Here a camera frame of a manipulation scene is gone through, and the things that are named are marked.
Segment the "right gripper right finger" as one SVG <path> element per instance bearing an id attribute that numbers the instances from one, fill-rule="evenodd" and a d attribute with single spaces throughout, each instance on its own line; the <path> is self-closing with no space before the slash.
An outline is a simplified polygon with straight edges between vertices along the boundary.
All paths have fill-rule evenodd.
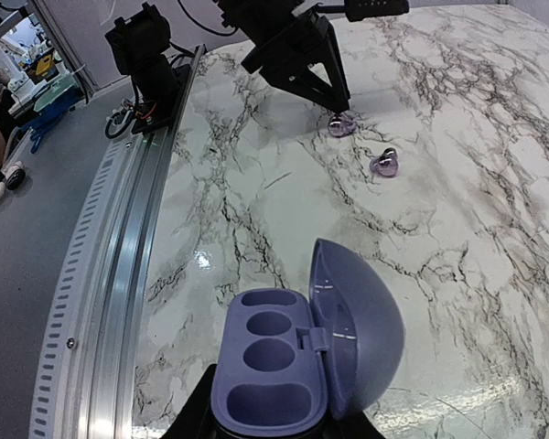
<path id="1" fill-rule="evenodd" d="M 385 439 L 364 412 L 358 412 L 341 420 L 330 414 L 326 417 L 321 437 L 323 439 Z"/>

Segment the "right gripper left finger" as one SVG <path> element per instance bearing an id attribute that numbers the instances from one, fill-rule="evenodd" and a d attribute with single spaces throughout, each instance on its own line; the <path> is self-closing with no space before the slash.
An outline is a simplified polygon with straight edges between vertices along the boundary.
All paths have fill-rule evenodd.
<path id="1" fill-rule="evenodd" d="M 210 364 L 162 439 L 216 438 L 210 395 L 217 365 Z"/>

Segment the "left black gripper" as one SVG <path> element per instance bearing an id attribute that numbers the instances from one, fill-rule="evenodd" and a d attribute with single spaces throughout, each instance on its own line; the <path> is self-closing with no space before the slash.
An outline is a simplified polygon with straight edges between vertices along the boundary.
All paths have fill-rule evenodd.
<path id="1" fill-rule="evenodd" d="M 299 5 L 298 1 L 220 0 L 217 3 L 222 23 L 238 28 L 254 43 L 242 61 L 248 72 L 259 70 L 266 82 L 278 90 L 332 112 L 345 112 L 350 108 L 350 91 L 334 27 L 311 9 L 294 15 Z M 308 66 L 266 67 L 307 54 L 308 64 L 323 65 L 328 81 Z"/>

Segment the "purple earbud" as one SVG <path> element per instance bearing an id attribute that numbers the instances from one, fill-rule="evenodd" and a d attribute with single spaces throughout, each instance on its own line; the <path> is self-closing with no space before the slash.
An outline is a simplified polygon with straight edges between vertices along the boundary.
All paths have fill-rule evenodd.
<path id="1" fill-rule="evenodd" d="M 347 114 L 334 114 L 328 121 L 328 133 L 334 138 L 343 138 L 356 131 L 357 124 Z"/>
<path id="2" fill-rule="evenodd" d="M 398 169 L 398 154 L 393 147 L 386 148 L 379 156 L 374 157 L 370 163 L 372 173 L 381 177 L 395 177 Z"/>

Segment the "purple earbud charging case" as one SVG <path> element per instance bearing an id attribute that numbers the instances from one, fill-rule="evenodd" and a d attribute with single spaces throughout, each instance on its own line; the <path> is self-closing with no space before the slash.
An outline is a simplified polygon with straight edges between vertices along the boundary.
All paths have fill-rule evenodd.
<path id="1" fill-rule="evenodd" d="M 306 294 L 238 294 L 228 308 L 210 406 L 224 438 L 314 438 L 327 419 L 363 412 L 387 390 L 404 322 L 359 254 L 315 242 Z"/>

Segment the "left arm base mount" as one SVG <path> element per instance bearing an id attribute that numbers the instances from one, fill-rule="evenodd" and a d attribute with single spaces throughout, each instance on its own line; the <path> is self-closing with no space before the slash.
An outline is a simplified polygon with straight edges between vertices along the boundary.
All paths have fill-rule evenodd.
<path id="1" fill-rule="evenodd" d="M 150 134 L 174 129 L 194 64 L 205 48 L 183 48 L 171 41 L 170 25 L 155 5 L 129 18 L 119 17 L 105 34 L 117 69 L 131 81 L 134 98 L 124 100 L 107 118 L 105 136 L 110 139 L 131 134 Z"/>

